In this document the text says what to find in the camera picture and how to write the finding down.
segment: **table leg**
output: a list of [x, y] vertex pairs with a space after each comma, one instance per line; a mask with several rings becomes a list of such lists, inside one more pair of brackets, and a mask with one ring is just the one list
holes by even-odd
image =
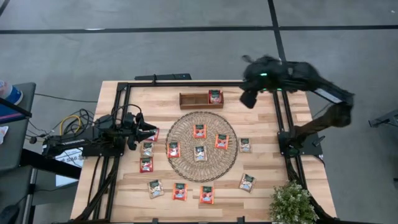
[[391, 111], [388, 114], [385, 114], [379, 118], [373, 119], [369, 121], [369, 124], [372, 128], [377, 128], [380, 124], [391, 123], [394, 126], [398, 126], [397, 117], [398, 110]]
[[46, 158], [38, 153], [29, 151], [27, 149], [22, 150], [20, 166], [32, 166], [36, 169], [53, 172], [65, 177], [73, 179], [80, 178], [81, 168], [73, 165], [60, 162], [55, 159]]

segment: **white packet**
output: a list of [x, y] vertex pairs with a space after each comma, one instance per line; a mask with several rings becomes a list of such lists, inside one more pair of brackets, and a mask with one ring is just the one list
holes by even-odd
[[2, 144], [5, 135], [7, 134], [8, 126], [0, 127], [0, 144]]

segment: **snack packet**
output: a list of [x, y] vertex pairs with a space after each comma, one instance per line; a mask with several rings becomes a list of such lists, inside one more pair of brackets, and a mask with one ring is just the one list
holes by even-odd
[[255, 183], [256, 183], [256, 178], [247, 174], [243, 174], [239, 188], [251, 193]]
[[153, 157], [154, 156], [154, 143], [143, 142], [141, 148], [141, 157]]
[[154, 180], [148, 183], [150, 199], [164, 195], [163, 186], [160, 180]]
[[214, 187], [200, 187], [200, 203], [214, 204]]
[[149, 132], [155, 133], [153, 136], [147, 138], [147, 141], [157, 141], [157, 137], [159, 136], [159, 128], [149, 130]]
[[167, 158], [178, 158], [181, 156], [180, 143], [170, 142], [167, 145]]
[[215, 147], [217, 149], [227, 149], [228, 148], [228, 140], [229, 136], [226, 134], [217, 134], [216, 135], [216, 144]]
[[248, 138], [241, 138], [239, 141], [241, 152], [251, 152], [250, 140]]
[[193, 149], [193, 155], [195, 156], [195, 162], [207, 161], [206, 146], [195, 146]]
[[206, 125], [205, 124], [193, 125], [193, 137], [194, 138], [206, 138]]
[[209, 90], [209, 103], [218, 104], [223, 102], [221, 90]]
[[139, 172], [153, 172], [154, 162], [152, 158], [141, 158], [139, 161]]
[[187, 184], [175, 183], [173, 190], [173, 200], [187, 200]]

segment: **gray carpet floor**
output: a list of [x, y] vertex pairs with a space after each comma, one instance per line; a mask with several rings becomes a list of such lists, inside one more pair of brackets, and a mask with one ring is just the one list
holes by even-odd
[[[395, 0], [274, 2], [280, 26], [398, 24]], [[266, 0], [10, 0], [0, 17], [0, 30], [271, 25]], [[287, 60], [310, 62], [325, 78], [355, 93], [352, 124], [321, 133], [338, 216], [397, 223], [398, 128], [370, 128], [368, 120], [398, 108], [398, 29], [294, 30], [281, 36]], [[244, 54], [277, 57], [274, 32], [0, 33], [0, 78], [36, 82], [38, 93], [96, 100], [103, 80], [154, 73], [240, 79]], [[313, 114], [327, 104], [311, 93], [308, 100]], [[95, 106], [36, 96], [32, 122], [50, 129], [71, 112]], [[40, 151], [39, 145], [25, 147]], [[39, 188], [54, 188], [52, 174], [39, 173], [37, 180]], [[34, 223], [68, 220], [75, 188], [52, 193], [35, 196], [50, 204], [37, 206]]]

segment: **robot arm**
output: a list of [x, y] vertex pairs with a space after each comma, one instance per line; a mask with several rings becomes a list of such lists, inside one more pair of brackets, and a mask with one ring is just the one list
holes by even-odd
[[309, 63], [282, 63], [270, 56], [264, 56], [256, 61], [244, 56], [244, 60], [251, 64], [244, 71], [244, 83], [240, 86], [244, 93], [240, 100], [248, 108], [253, 108], [256, 104], [256, 96], [259, 91], [273, 92], [276, 90], [312, 91], [334, 103], [323, 116], [303, 126], [294, 127], [290, 132], [290, 144], [293, 147], [301, 148], [305, 138], [310, 134], [330, 126], [345, 127], [351, 123], [354, 95], [322, 78]]
[[136, 150], [136, 142], [141, 142], [155, 133], [155, 126], [144, 121], [142, 113], [128, 112], [122, 124], [115, 124], [112, 115], [105, 115], [79, 133], [62, 136], [49, 136], [43, 142], [43, 155], [55, 157], [68, 149], [83, 148], [82, 156], [120, 156], [126, 144]]

